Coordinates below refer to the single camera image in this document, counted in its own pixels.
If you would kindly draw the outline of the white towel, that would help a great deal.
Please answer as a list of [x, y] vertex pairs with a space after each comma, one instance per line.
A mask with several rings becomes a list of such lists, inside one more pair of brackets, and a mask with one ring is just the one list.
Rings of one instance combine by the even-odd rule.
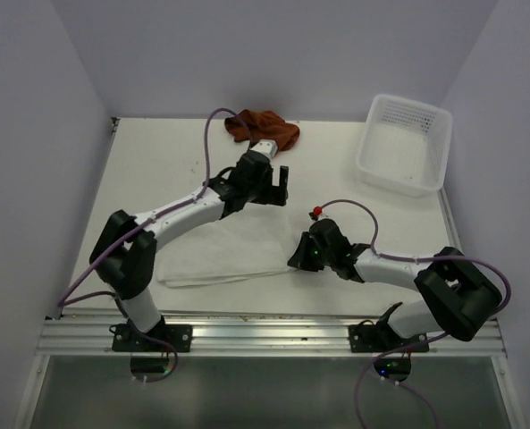
[[156, 255], [155, 280], [176, 289], [286, 273], [295, 247], [286, 207], [247, 205], [166, 245]]

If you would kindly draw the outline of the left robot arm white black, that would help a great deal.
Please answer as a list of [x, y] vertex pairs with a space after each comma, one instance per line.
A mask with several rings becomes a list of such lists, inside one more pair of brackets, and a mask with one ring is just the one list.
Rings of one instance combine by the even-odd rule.
[[164, 319], [149, 290], [157, 251], [248, 203], [285, 206], [289, 168], [280, 167], [278, 184], [273, 184], [273, 173], [270, 156], [250, 149], [185, 198], [142, 214], [118, 210], [107, 219], [90, 255], [90, 269], [116, 294], [135, 327], [132, 339], [143, 350], [158, 349], [164, 340]]

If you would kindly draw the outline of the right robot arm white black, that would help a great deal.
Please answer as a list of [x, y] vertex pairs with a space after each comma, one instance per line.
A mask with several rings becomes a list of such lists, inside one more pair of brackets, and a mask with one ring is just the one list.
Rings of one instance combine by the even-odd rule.
[[328, 267], [343, 280], [417, 291], [420, 300], [392, 305], [377, 322], [376, 339], [390, 351], [428, 332], [471, 341], [503, 302], [500, 290], [455, 248], [445, 247], [421, 262], [392, 260], [367, 244], [352, 244], [328, 218], [301, 234], [287, 265], [307, 272]]

